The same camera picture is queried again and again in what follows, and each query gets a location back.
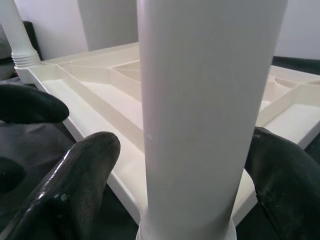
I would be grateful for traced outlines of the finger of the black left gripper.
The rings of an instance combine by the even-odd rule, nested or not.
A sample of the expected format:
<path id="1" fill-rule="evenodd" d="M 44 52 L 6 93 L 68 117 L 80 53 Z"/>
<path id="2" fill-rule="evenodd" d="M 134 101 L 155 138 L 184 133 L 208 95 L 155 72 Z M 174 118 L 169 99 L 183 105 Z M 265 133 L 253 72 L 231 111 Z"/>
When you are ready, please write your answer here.
<path id="1" fill-rule="evenodd" d="M 60 123 L 70 115 L 58 98 L 32 87 L 0 86 L 0 120 L 10 124 Z"/>
<path id="2" fill-rule="evenodd" d="M 0 192 L 8 193 L 25 178 L 25 169 L 6 157 L 0 158 Z"/>

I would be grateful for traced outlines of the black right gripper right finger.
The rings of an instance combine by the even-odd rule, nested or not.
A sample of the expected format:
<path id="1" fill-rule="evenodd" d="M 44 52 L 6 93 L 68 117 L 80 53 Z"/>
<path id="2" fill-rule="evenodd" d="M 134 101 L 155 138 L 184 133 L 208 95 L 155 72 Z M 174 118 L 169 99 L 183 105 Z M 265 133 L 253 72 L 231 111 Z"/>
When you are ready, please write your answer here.
<path id="1" fill-rule="evenodd" d="M 301 147 L 256 127 L 246 171 L 280 239 L 320 238 L 320 166 Z"/>

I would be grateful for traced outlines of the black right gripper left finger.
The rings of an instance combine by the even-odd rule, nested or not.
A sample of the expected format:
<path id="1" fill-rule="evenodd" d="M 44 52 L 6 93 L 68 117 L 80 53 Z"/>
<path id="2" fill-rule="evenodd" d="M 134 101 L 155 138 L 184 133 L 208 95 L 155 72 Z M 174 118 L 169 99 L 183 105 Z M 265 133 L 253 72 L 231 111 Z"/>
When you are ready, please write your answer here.
<path id="1" fill-rule="evenodd" d="M 74 144 L 1 232 L 2 240 L 88 240 L 121 151 L 118 137 L 93 133 Z"/>

